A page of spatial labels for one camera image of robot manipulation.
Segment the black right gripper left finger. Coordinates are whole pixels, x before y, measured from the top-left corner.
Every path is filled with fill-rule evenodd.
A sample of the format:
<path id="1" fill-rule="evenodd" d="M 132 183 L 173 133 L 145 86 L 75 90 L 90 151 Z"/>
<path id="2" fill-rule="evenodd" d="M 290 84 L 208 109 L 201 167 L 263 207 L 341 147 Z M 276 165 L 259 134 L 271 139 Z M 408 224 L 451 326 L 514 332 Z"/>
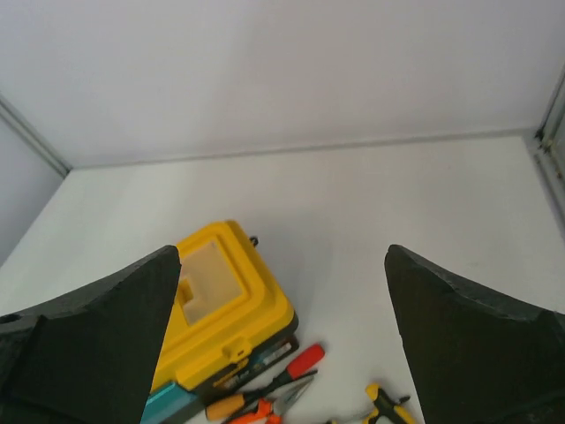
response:
<path id="1" fill-rule="evenodd" d="M 178 250 L 1 318 L 3 423 L 138 423 L 177 291 Z"/>

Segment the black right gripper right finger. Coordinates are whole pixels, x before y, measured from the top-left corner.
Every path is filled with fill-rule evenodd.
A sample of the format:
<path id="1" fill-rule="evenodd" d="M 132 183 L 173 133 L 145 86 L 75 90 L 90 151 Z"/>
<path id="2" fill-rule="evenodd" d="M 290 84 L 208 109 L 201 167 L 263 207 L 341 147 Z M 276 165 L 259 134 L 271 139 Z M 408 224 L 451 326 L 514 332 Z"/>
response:
<path id="1" fill-rule="evenodd" d="M 564 316 L 452 273 L 404 246 L 388 291 L 427 423 L 562 423 Z"/>

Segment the yellow black plastic toolbox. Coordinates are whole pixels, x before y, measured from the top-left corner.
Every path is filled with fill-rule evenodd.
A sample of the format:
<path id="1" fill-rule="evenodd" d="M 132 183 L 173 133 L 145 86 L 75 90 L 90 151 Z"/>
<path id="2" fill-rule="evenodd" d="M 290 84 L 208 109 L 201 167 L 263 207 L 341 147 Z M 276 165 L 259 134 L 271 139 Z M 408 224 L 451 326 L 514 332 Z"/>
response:
<path id="1" fill-rule="evenodd" d="M 177 244 L 177 293 L 142 422 L 184 423 L 298 349 L 298 315 L 256 245 L 234 220 Z"/>

